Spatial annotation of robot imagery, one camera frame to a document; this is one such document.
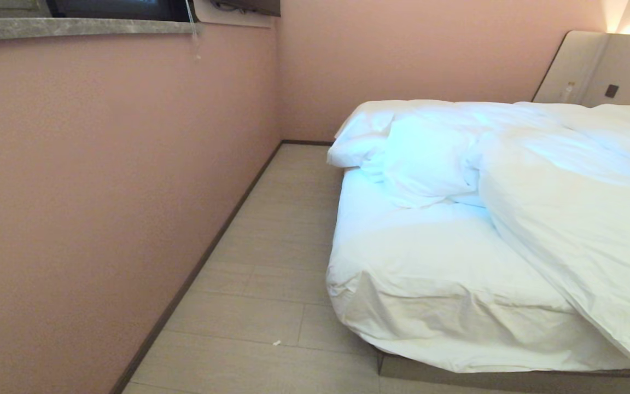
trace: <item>white bed sheet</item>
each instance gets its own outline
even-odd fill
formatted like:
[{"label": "white bed sheet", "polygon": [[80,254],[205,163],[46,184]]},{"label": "white bed sheet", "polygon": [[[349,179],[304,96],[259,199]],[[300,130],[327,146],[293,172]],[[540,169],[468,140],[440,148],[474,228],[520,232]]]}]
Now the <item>white bed sheet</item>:
[{"label": "white bed sheet", "polygon": [[630,360],[500,238],[487,210],[400,209],[348,169],[327,275],[365,341],[453,372],[630,369]]}]

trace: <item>floor tile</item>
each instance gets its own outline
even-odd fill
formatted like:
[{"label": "floor tile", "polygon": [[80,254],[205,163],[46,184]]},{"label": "floor tile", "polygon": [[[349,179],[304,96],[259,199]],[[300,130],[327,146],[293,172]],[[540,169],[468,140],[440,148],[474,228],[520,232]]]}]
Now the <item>floor tile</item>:
[{"label": "floor tile", "polygon": [[125,387],[123,394],[200,394],[200,392],[178,391],[165,389],[164,387],[146,386],[145,384],[131,382]]},{"label": "floor tile", "polygon": [[243,295],[331,305],[325,286],[325,270],[317,272],[256,266]]},{"label": "floor tile", "polygon": [[209,259],[189,291],[216,292],[240,295],[247,286],[247,281],[254,266]]},{"label": "floor tile", "polygon": [[271,299],[188,292],[165,329],[213,337],[296,345],[303,306]]},{"label": "floor tile", "polygon": [[422,381],[380,378],[381,394],[520,394],[497,390],[471,389],[470,387],[431,384]]},{"label": "floor tile", "polygon": [[288,219],[265,219],[238,215],[225,232],[227,237],[295,242],[296,244],[332,245],[334,225],[295,222]]},{"label": "floor tile", "polygon": [[378,394],[374,357],[163,332],[133,382],[201,394]]},{"label": "floor tile", "polygon": [[327,212],[337,212],[341,186],[307,185],[298,182],[287,182],[281,179],[265,179],[252,190],[250,197],[259,202],[275,202],[275,204],[293,204],[302,207],[317,207]]},{"label": "floor tile", "polygon": [[376,355],[372,346],[341,324],[332,306],[305,306],[298,346],[363,356]]},{"label": "floor tile", "polygon": [[328,170],[327,152],[330,147],[316,147],[313,145],[283,144],[273,158],[272,169],[300,168]]},{"label": "floor tile", "polygon": [[221,262],[325,271],[331,252],[330,245],[296,244],[226,234],[211,258]]},{"label": "floor tile", "polygon": [[323,176],[320,171],[302,171],[293,169],[268,170],[259,179],[255,187],[259,192],[278,192],[283,196],[315,194],[320,197],[338,197],[342,189],[343,170],[335,168],[330,176]]},{"label": "floor tile", "polygon": [[273,202],[270,199],[247,199],[238,216],[320,224],[323,229],[329,232],[333,232],[337,223],[336,209],[322,209],[321,207],[298,204],[294,201]]}]

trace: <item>headboard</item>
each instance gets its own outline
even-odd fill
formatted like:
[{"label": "headboard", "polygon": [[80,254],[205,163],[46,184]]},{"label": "headboard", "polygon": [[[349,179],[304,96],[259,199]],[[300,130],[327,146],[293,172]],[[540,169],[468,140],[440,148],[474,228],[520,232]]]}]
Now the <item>headboard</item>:
[{"label": "headboard", "polygon": [[630,105],[630,35],[568,33],[533,101]]}]

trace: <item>window sill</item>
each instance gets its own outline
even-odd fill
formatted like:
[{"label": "window sill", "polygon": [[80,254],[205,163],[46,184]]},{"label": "window sill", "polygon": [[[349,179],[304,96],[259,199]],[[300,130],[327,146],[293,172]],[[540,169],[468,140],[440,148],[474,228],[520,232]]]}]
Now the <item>window sill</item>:
[{"label": "window sill", "polygon": [[0,40],[95,34],[191,33],[186,22],[89,18],[0,18]]}]

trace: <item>white pillow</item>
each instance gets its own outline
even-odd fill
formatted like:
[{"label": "white pillow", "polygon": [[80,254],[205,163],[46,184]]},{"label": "white pillow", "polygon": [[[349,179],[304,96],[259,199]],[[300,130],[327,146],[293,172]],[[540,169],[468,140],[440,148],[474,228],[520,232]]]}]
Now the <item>white pillow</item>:
[{"label": "white pillow", "polygon": [[383,158],[383,189],[400,207],[425,207],[473,192],[462,158],[474,142],[473,132],[441,118],[395,117]]},{"label": "white pillow", "polygon": [[361,172],[373,183],[383,182],[383,164],[385,159],[385,150],[379,150],[361,164]]},{"label": "white pillow", "polygon": [[452,102],[439,100],[383,100],[359,105],[345,120],[335,135],[337,141],[347,141],[364,134],[380,133],[390,126],[396,114],[429,107],[448,107]]},{"label": "white pillow", "polygon": [[346,142],[332,145],[327,152],[327,163],[335,167],[361,167],[366,160],[383,150],[388,134],[359,135]]},{"label": "white pillow", "polygon": [[475,205],[476,207],[485,208],[485,202],[480,198],[478,192],[456,194],[448,197],[448,199],[453,202],[458,202],[459,204]]}]

